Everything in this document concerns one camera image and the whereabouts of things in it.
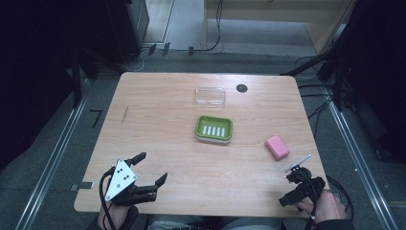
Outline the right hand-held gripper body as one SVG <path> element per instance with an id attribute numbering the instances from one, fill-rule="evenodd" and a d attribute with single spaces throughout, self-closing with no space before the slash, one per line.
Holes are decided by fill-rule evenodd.
<path id="1" fill-rule="evenodd" d="M 302 167 L 302 164 L 310 157 L 311 154 L 308 153 L 303 159 L 290 165 L 285 170 L 289 172 L 285 178 L 289 183 L 295 183 L 297 185 L 293 190 L 300 191 L 303 194 L 303 199 L 308 197 L 312 202 L 316 202 L 322 190 L 325 188 L 326 182 L 320 176 L 312 177 L 310 170 Z"/>

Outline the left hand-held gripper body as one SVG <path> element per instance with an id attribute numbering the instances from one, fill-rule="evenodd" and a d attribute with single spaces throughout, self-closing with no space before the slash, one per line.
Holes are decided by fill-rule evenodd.
<path id="1" fill-rule="evenodd" d="M 138 177 L 131 170 L 131 167 L 139 162 L 140 159 L 136 158 L 118 160 L 107 185 L 107 191 L 104 196 L 105 201 L 112 201 L 119 206 L 129 206 L 156 200 L 158 189 L 156 185 L 145 187 L 135 185 Z"/>

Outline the pink soap bar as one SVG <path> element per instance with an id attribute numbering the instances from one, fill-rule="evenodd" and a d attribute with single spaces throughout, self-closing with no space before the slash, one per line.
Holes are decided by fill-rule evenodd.
<path id="1" fill-rule="evenodd" d="M 283 159 L 290 153 L 290 149 L 278 135 L 268 138 L 265 141 L 265 146 L 277 161 Z"/>

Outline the green soap dish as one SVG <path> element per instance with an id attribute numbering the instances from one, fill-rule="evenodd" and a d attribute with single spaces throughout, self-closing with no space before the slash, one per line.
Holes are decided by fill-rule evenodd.
<path id="1" fill-rule="evenodd" d="M 203 115 L 196 121 L 195 137 L 200 141 L 228 144 L 233 136 L 233 122 L 227 118 Z"/>

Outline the clear plastic lid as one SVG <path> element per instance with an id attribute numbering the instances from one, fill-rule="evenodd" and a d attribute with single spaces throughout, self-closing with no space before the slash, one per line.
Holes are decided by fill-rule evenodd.
<path id="1" fill-rule="evenodd" d="M 221 87 L 197 87 L 194 90 L 193 102 L 204 107 L 223 107 L 226 103 L 226 92 Z"/>

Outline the person's right hand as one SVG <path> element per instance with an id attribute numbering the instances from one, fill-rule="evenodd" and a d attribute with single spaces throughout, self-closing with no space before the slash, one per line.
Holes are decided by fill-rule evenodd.
<path id="1" fill-rule="evenodd" d="M 341 203 L 340 199 L 326 190 L 321 192 L 316 203 L 310 204 L 304 201 L 299 201 L 295 206 L 309 215 L 312 215 L 316 223 L 347 218 L 345 206 Z"/>

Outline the person's left hand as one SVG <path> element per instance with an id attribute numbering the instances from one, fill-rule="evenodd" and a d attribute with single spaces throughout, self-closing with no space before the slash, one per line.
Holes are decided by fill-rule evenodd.
<path id="1" fill-rule="evenodd" d="M 105 203 L 105 207 L 108 210 L 108 214 L 112 220 L 114 226 L 111 226 L 107 214 L 103 207 L 101 207 L 100 212 L 97 217 L 97 225 L 101 230 L 119 230 L 123 225 L 127 217 L 129 206 L 117 206 L 111 201 Z"/>

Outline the black metal stand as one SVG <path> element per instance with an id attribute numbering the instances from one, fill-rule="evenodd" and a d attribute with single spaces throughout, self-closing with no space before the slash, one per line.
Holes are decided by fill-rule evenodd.
<path id="1" fill-rule="evenodd" d="M 87 79 L 95 79 L 99 74 L 96 62 L 101 62 L 115 72 L 122 74 L 125 69 L 119 64 L 99 55 L 91 49 L 71 50 L 69 54 L 73 82 L 73 108 L 78 108 L 83 98 L 80 71 L 83 71 Z"/>

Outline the black cabinet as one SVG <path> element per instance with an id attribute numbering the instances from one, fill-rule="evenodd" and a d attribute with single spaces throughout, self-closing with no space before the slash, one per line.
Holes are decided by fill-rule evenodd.
<path id="1" fill-rule="evenodd" d="M 113 29 L 113 58 L 121 63 L 140 55 L 149 15 L 146 0 L 105 0 Z"/>

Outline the grey metal floor rail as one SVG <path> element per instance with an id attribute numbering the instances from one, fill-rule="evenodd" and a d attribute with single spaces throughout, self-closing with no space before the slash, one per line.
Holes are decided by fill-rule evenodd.
<path id="1" fill-rule="evenodd" d="M 91 86 L 92 82 L 90 80 L 85 80 L 83 82 L 81 87 L 82 98 L 79 100 L 78 105 L 71 110 L 68 120 L 65 123 L 61 134 L 58 136 L 56 145 L 53 148 L 47 164 L 45 165 L 44 170 L 34 187 L 34 190 L 29 196 L 29 200 L 14 230 L 31 229 L 37 212 L 50 188 L 52 180 L 56 174 L 56 170 L 77 126 L 80 115 L 85 107 Z"/>
<path id="2" fill-rule="evenodd" d="M 383 230 L 399 230 L 389 205 L 376 181 L 374 180 L 367 162 L 362 155 L 362 151 L 358 147 L 353 134 L 350 131 L 350 127 L 344 114 L 338 110 L 334 103 L 331 103 L 328 107 L 344 139 L 347 149 L 349 150 L 350 158 L 355 166 L 355 169 L 360 177 L 364 189 L 366 190 L 368 198 Z"/>

